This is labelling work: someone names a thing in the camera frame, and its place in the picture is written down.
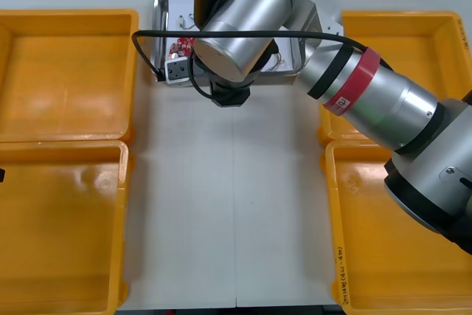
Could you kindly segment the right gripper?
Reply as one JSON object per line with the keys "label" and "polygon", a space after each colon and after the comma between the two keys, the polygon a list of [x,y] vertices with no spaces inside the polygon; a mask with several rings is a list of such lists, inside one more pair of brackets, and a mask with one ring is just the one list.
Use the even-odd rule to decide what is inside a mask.
{"label": "right gripper", "polygon": [[210,86],[210,94],[213,96],[212,102],[219,107],[240,107],[250,97],[250,87],[245,88],[225,88],[213,83]]}

